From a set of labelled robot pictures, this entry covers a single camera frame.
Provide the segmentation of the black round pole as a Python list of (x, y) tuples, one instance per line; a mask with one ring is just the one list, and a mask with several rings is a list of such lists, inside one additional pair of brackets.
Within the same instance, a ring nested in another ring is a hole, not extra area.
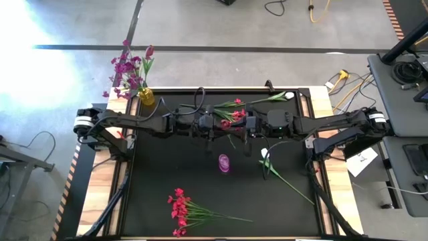
[(414, 30), (400, 40), (391, 50), (381, 57), (381, 62), (390, 64), (405, 50), (409, 49), (425, 33), (428, 32), (428, 17), (426, 17)]

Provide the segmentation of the small red flower sprig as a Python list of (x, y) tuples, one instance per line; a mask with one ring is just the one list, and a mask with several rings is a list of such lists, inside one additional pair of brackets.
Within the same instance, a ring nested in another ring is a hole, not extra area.
[(230, 100), (227, 102), (223, 102), (221, 104), (216, 104), (215, 108), (231, 108), (241, 105), (242, 101), (239, 98), (236, 98), (235, 100)]

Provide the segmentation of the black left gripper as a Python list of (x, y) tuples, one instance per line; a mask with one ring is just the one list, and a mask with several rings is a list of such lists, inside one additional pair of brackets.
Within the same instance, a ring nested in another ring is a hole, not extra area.
[(231, 133), (231, 128), (230, 127), (214, 127), (215, 124), (224, 124), (225, 123), (225, 119), (224, 118), (216, 118), (214, 119), (214, 125), (213, 128), (209, 131), (204, 131), (201, 130), (199, 128), (198, 125), (198, 120), (199, 118), (203, 116), (200, 115), (199, 117), (196, 117), (194, 122), (193, 122), (193, 130), (196, 132), (197, 135), (199, 136), (209, 136), (212, 132), (214, 132), (215, 135), (228, 135)]

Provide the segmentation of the red artificial flower bunch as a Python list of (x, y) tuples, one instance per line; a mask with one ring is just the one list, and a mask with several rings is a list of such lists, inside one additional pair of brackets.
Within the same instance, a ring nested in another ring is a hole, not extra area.
[(223, 130), (230, 129), (233, 123), (237, 123), (245, 116), (245, 110), (235, 110), (234, 112), (227, 112), (226, 110), (215, 109), (214, 113), (221, 118), (220, 127)]

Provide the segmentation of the yellow glass vase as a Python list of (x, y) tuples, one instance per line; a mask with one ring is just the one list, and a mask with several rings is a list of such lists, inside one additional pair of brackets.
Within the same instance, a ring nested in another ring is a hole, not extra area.
[(153, 91), (149, 87), (141, 88), (138, 91), (138, 97), (143, 105), (150, 106), (155, 102)]

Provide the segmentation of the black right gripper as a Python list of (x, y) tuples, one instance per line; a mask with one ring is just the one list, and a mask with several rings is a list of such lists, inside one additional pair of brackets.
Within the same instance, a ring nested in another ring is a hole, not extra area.
[[(250, 136), (261, 136), (265, 134), (265, 128), (266, 128), (266, 121), (263, 119), (263, 115), (259, 114), (258, 112), (247, 112), (247, 115), (253, 115), (257, 117), (257, 129), (255, 132), (249, 132), (246, 129), (233, 129), (231, 131), (231, 133), (233, 133), (234, 135), (244, 135), (245, 132), (247, 132), (248, 135)], [(247, 122), (243, 122), (241, 124), (242, 127), (246, 127), (247, 126)]]

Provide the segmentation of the large red flower bunch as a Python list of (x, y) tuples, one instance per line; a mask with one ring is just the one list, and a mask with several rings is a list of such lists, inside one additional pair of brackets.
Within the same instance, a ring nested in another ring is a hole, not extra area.
[(252, 222), (252, 220), (208, 210), (193, 202), (192, 198), (186, 196), (184, 190), (181, 188), (175, 189), (175, 196), (168, 196), (167, 203), (172, 205), (171, 218), (177, 221), (178, 227), (173, 230), (173, 236), (177, 238), (184, 236), (189, 228), (201, 226), (211, 221), (239, 220)]

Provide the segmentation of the white paper sheet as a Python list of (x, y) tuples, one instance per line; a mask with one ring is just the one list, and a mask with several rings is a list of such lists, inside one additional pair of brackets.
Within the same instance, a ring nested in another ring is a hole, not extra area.
[(378, 154), (373, 148), (365, 149), (346, 160), (347, 169), (357, 177), (376, 157)]

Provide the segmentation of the pink artificial tulip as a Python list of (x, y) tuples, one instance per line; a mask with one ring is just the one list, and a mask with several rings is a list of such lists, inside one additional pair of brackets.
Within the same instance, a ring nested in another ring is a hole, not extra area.
[(150, 69), (154, 62), (153, 54), (154, 54), (154, 46), (149, 45), (145, 50), (145, 53), (142, 59), (142, 65), (140, 67), (140, 77), (142, 78), (140, 83), (141, 90), (144, 90), (145, 88), (148, 87), (148, 84), (146, 83), (146, 81), (147, 81), (148, 73), (150, 72)]

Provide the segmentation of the purple artificial flower bunch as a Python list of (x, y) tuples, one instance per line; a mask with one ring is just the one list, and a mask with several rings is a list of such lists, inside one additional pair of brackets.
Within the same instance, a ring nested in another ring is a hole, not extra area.
[(127, 39), (122, 42), (122, 45), (126, 49), (120, 56), (111, 59), (114, 73), (108, 79), (112, 83), (116, 97), (129, 100), (134, 93), (143, 89), (142, 59), (132, 54), (130, 42)]

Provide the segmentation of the pink glass vase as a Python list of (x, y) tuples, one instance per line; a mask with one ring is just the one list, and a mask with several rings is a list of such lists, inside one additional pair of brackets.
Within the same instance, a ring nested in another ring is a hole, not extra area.
[(218, 158), (219, 168), (222, 172), (228, 173), (230, 170), (230, 160), (227, 155), (221, 154)]

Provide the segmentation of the white artificial tulip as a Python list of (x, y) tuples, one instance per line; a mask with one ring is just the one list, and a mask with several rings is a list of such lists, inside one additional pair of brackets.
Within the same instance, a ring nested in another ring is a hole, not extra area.
[(295, 94), (293, 92), (281, 92), (279, 94), (270, 96), (268, 98), (264, 98), (261, 100), (255, 100), (253, 102), (251, 102), (252, 104), (255, 103), (260, 103), (260, 102), (275, 102), (275, 101), (289, 101), (290, 99), (292, 99), (293, 97), (295, 97)]
[(289, 181), (287, 181), (285, 178), (283, 178), (274, 168), (270, 161), (270, 153), (268, 149), (263, 148), (261, 150), (261, 156), (262, 160), (259, 161), (259, 163), (262, 164), (263, 167), (267, 168), (266, 173), (263, 175), (264, 177), (267, 177), (270, 173), (273, 173), (277, 178), (279, 178), (282, 182), (284, 182), (289, 188), (291, 188), (294, 192), (296, 192), (300, 197), (304, 198), (307, 202), (314, 205), (314, 202), (308, 198), (306, 195), (304, 195), (300, 190), (298, 190), (296, 187), (294, 187)]

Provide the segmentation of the grey desk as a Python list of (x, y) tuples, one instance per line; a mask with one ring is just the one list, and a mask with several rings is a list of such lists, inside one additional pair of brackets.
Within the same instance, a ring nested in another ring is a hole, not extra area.
[(402, 90), (392, 77), (393, 67), (382, 63), (378, 55), (368, 57), (368, 66), (396, 136), (428, 137), (427, 107), (413, 100), (419, 90)]
[(384, 137), (383, 143), (385, 154), (395, 175), (393, 185), (398, 188), (397, 194), (402, 208), (414, 218), (428, 218), (428, 200), (420, 194), (414, 194), (417, 190), (413, 187), (414, 183), (423, 183), (427, 180), (415, 174), (403, 148), (404, 145), (428, 144), (428, 138)]

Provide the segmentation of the black flat device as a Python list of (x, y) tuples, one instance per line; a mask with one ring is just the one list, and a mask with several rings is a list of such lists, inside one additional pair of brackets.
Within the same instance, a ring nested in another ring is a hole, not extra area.
[(428, 176), (428, 144), (403, 145), (403, 150), (414, 173), (418, 176)]

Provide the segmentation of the grey metal cart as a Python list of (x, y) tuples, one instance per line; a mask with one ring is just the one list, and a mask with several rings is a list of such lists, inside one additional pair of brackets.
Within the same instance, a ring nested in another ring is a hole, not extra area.
[(36, 134), (28, 145), (7, 142), (4, 140), (4, 137), (0, 135), (0, 238), (6, 233), (6, 229), (8, 229), (11, 220), (28, 223), (49, 214), (48, 206), (41, 201), (37, 201), (37, 203), (43, 204), (46, 207), (46, 213), (39, 216), (20, 218), (15, 215), (15, 208), (21, 202), (21, 196), (27, 187), (33, 170), (40, 168), (45, 172), (51, 172), (54, 169), (55, 165), (53, 163), (48, 163), (47, 160), (56, 148), (55, 137), (51, 133), (49, 134), (53, 139), (53, 147), (44, 160), (20, 153), (7, 146), (7, 144), (13, 144), (28, 149), (34, 140), (43, 133), (46, 133), (46, 131)]

